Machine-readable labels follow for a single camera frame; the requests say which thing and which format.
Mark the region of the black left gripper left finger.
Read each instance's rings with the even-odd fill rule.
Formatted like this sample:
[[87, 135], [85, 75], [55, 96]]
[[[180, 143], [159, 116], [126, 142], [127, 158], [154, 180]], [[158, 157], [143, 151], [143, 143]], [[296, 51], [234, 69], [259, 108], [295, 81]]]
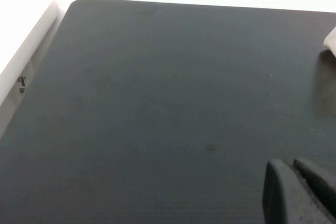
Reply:
[[293, 163], [267, 163], [262, 205], [265, 223], [333, 223]]

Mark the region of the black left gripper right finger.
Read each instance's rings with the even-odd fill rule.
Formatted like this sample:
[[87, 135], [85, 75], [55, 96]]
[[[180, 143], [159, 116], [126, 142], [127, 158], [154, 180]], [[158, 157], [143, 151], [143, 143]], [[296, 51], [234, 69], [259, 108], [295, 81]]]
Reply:
[[335, 175], [304, 158], [294, 159], [293, 165], [324, 208], [335, 218]]

